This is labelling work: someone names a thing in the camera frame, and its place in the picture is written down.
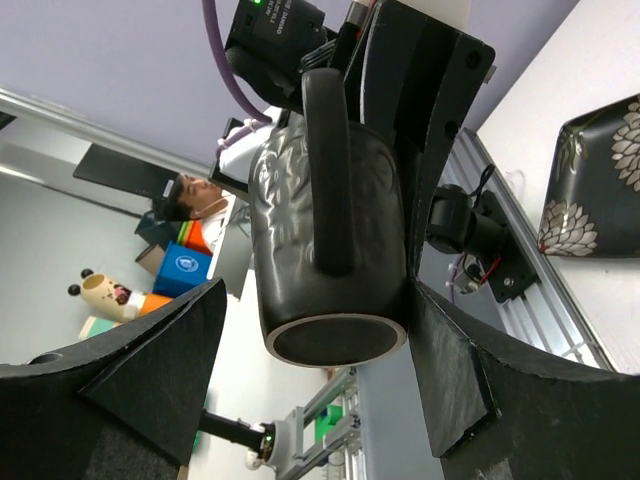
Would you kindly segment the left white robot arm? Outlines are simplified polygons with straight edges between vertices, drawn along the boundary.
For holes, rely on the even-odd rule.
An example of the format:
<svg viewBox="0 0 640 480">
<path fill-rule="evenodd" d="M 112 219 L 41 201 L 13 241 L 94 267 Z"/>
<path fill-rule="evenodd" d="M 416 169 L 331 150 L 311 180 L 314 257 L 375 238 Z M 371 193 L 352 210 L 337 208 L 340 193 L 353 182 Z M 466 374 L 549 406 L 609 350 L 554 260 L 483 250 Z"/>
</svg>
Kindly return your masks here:
<svg viewBox="0 0 640 480">
<path fill-rule="evenodd" d="M 257 278 L 274 287 L 400 282 L 423 241 L 469 248 L 469 194 L 440 186 L 495 52 L 398 1 L 336 32 L 306 1 L 242 1 L 215 58 L 283 118 L 249 170 Z"/>
</svg>

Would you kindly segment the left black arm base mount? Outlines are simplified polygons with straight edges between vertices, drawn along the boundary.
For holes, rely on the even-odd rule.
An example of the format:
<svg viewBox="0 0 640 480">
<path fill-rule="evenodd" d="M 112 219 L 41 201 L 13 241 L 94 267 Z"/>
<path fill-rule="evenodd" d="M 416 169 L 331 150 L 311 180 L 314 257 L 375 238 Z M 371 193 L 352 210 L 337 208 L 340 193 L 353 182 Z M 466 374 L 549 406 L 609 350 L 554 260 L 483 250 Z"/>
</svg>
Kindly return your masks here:
<svg viewBox="0 0 640 480">
<path fill-rule="evenodd" d="M 538 281 L 538 274 L 508 222 L 497 196 L 486 189 L 495 167 L 486 167 L 470 193 L 461 186 L 436 188 L 426 240 L 443 254 L 456 254 L 447 281 L 450 295 L 471 294 L 487 286 L 501 304 Z"/>
</svg>

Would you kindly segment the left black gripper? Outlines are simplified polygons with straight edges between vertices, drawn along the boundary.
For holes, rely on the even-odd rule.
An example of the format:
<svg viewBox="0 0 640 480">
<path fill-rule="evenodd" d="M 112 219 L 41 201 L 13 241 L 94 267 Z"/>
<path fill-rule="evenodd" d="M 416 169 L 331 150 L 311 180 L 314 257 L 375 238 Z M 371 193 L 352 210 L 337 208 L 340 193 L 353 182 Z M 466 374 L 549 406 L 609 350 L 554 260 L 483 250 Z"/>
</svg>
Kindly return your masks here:
<svg viewBox="0 0 640 480">
<path fill-rule="evenodd" d="M 401 1 L 371 7 L 345 77 L 350 117 L 397 153 L 409 279 L 418 276 L 428 214 L 450 151 L 496 52 Z"/>
</svg>

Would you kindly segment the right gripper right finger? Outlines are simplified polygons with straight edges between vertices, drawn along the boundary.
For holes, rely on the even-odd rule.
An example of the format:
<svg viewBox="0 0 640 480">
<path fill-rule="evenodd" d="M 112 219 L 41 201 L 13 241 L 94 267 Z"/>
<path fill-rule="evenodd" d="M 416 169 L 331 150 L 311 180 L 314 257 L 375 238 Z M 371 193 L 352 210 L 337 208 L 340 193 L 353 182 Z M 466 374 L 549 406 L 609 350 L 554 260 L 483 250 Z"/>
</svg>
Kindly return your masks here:
<svg viewBox="0 0 640 480">
<path fill-rule="evenodd" d="M 445 478 L 638 478 L 638 377 L 525 344 L 419 281 L 412 307 L 412 361 Z"/>
</svg>

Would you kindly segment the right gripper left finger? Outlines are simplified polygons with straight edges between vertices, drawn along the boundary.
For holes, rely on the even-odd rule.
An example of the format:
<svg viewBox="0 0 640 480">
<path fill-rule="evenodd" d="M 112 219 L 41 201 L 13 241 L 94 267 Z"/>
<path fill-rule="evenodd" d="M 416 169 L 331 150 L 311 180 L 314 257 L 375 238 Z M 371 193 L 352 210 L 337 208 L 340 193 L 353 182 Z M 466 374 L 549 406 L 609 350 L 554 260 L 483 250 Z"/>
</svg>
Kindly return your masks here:
<svg viewBox="0 0 640 480">
<path fill-rule="evenodd" d="M 175 479 L 190 460 L 221 340 L 225 284 L 1 368 L 5 479 Z"/>
</svg>

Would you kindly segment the black ceramic mug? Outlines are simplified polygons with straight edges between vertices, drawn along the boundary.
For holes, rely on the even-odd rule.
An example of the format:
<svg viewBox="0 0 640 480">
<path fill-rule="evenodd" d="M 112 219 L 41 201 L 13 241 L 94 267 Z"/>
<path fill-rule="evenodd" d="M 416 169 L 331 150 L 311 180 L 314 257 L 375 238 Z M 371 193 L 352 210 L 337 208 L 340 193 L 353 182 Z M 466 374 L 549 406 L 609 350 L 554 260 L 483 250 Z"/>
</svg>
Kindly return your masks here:
<svg viewBox="0 0 640 480">
<path fill-rule="evenodd" d="M 272 132 L 249 178 L 263 339 L 292 365 L 362 365 L 407 338 L 395 154 L 349 119 L 337 70 L 305 73 L 302 103 L 303 120 Z"/>
</svg>

